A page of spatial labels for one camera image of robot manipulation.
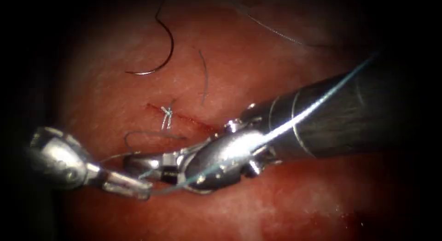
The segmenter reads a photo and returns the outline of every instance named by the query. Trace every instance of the surgical suture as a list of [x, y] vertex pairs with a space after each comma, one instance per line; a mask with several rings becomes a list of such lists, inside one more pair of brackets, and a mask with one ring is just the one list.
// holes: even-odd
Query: surgical suture
[[167, 127], [166, 129], [170, 129], [172, 127], [172, 105], [175, 102], [175, 100], [172, 100], [170, 102], [170, 106], [165, 108], [164, 106], [161, 107], [161, 110], [164, 112], [164, 118], [163, 118], [163, 124], [161, 125], [161, 130], [164, 130], [164, 126], [167, 121]]
[[156, 72], [158, 70], [160, 70], [161, 68], [163, 68], [170, 60], [170, 58], [172, 57], [172, 54], [174, 52], [174, 37], [172, 35], [172, 33], [170, 32], [169, 28], [158, 18], [158, 15], [160, 14], [161, 8], [163, 7], [165, 0], [162, 0], [160, 3], [160, 6], [158, 7], [158, 11], [155, 14], [155, 20], [157, 21], [158, 24], [160, 24], [164, 30], [166, 30], [167, 34], [169, 35], [169, 39], [170, 39], [170, 51], [169, 51], [169, 55], [167, 56], [167, 58], [164, 60], [164, 62], [157, 66], [156, 68], [150, 70], [150, 71], [146, 71], [146, 72], [135, 72], [135, 71], [126, 71], [126, 73], [129, 74], [134, 74], [134, 75], [147, 75], [147, 74], [151, 74], [153, 72]]
[[204, 67], [204, 91], [203, 91], [203, 98], [201, 99], [201, 105], [204, 104], [204, 100], [207, 96], [207, 88], [209, 87], [209, 73], [207, 72], [207, 65], [206, 61], [204, 59], [203, 54], [201, 53], [201, 50], [198, 51], [199, 56], [201, 57], [201, 60], [203, 61], [203, 67]]

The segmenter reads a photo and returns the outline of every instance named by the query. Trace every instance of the blue suture thread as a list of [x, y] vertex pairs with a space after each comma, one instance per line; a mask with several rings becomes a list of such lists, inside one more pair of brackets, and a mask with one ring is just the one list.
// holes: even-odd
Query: blue suture thread
[[149, 175], [151, 175], [152, 172], [153, 172], [153, 169], [150, 169], [150, 170], [148, 170], [148, 171], [146, 171], [146, 172], [140, 174], [140, 175], [138, 176], [138, 179], [142, 179], [142, 178], [148, 177]]
[[[334, 94], [337, 90], [339, 90], [342, 86], [344, 86], [344, 84], [348, 80], [350, 80], [355, 74], [357, 74], [364, 67], [366, 67], [369, 63], [371, 63], [378, 55], [379, 55], [379, 52], [375, 52], [368, 59], [364, 60], [361, 64], [359, 64], [357, 67], [355, 67], [349, 74], [347, 74], [336, 86], [332, 87], [329, 91], [327, 91], [324, 94], [324, 96], [325, 95], [332, 95], [332, 94]], [[209, 175], [209, 174], [219, 170], [221, 165], [229, 165], [233, 161], [241, 162], [241, 159], [243, 159], [243, 158], [244, 158], [244, 156], [241, 156], [241, 157], [237, 157], [237, 158], [233, 158], [233, 159], [227, 159], [225, 161], [222, 161], [222, 162], [219, 162], [217, 164], [214, 164], [214, 165], [210, 166], [209, 168], [204, 169], [203, 171], [201, 171], [197, 175], [187, 179], [185, 182], [178, 183], [175, 186], [171, 186], [171, 187], [168, 187], [168, 188], [165, 188], [165, 189], [161, 189], [159, 191], [153, 191], [152, 195], [168, 194], [168, 193], [171, 193], [171, 192], [176, 191], [178, 189], [181, 189], [181, 188], [183, 188], [183, 187], [185, 187], [185, 186], [187, 186], [187, 185], [189, 185], [191, 183], [195, 183], [201, 176], [206, 177], [207, 175]]]

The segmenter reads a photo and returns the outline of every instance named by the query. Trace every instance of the metal jaw tip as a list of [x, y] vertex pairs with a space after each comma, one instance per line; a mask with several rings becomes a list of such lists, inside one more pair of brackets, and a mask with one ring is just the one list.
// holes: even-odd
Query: metal jaw tip
[[101, 187], [106, 192], [119, 194], [139, 200], [148, 200], [152, 191], [152, 183], [137, 180], [121, 173], [102, 169], [87, 163], [88, 173], [85, 185]]

